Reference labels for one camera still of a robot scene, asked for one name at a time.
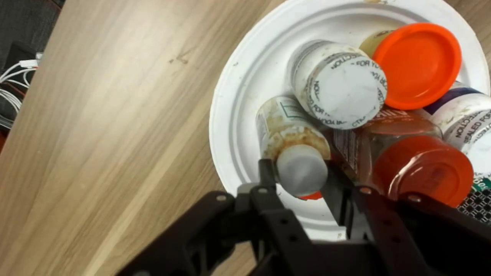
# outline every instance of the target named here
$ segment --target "white lid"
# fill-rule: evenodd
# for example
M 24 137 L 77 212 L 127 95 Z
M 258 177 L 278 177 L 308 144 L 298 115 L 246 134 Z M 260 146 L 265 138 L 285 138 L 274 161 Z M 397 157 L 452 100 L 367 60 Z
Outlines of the white lid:
M 328 181 L 323 155 L 312 146 L 298 144 L 285 149 L 277 161 L 281 186 L 294 197 L 320 192 Z
M 383 69 L 369 57 L 340 57 L 315 77 L 311 108 L 334 129 L 357 129 L 375 118 L 387 97 Z

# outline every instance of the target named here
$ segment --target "dark floor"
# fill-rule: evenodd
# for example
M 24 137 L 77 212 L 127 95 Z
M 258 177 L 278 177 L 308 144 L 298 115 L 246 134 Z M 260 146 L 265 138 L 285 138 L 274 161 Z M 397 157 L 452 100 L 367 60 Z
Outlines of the dark floor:
M 0 0 L 0 69 L 16 43 L 44 52 L 65 0 Z

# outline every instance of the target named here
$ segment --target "clear plastic bottle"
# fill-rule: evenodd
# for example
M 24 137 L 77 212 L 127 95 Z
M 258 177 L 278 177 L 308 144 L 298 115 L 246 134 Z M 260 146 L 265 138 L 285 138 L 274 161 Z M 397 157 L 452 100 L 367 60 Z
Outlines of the clear plastic bottle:
M 392 200 L 418 192 L 458 207 L 472 190 L 470 160 L 415 112 L 383 111 L 358 131 L 329 135 L 349 177 Z

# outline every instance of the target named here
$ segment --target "pill bottle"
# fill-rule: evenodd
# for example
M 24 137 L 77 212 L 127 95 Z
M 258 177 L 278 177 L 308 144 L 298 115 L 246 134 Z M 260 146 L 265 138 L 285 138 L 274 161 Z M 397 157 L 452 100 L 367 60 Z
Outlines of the pill bottle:
M 491 97 L 458 83 L 423 114 L 443 129 L 444 141 L 464 152 L 475 169 L 473 190 L 490 189 Z
M 384 106 L 386 74 L 361 49 L 311 42 L 291 60 L 289 82 L 306 112 L 332 129 L 357 129 Z
M 383 111 L 358 131 L 331 134 L 338 161 L 358 186 L 395 201 L 413 192 L 458 207 L 472 190 L 473 166 L 441 137 L 429 120 L 404 111 Z
M 311 198 L 328 181 L 332 158 L 326 137 L 295 97 L 275 97 L 257 115 L 262 157 L 274 160 L 285 190 Z

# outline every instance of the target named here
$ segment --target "white bottle cap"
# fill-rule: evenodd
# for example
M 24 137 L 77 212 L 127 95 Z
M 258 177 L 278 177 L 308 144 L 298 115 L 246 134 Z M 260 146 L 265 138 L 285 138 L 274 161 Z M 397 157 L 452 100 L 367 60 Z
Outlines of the white bottle cap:
M 317 193 L 328 181 L 328 166 L 323 155 L 306 144 L 285 149 L 278 157 L 277 169 L 283 189 L 294 197 Z

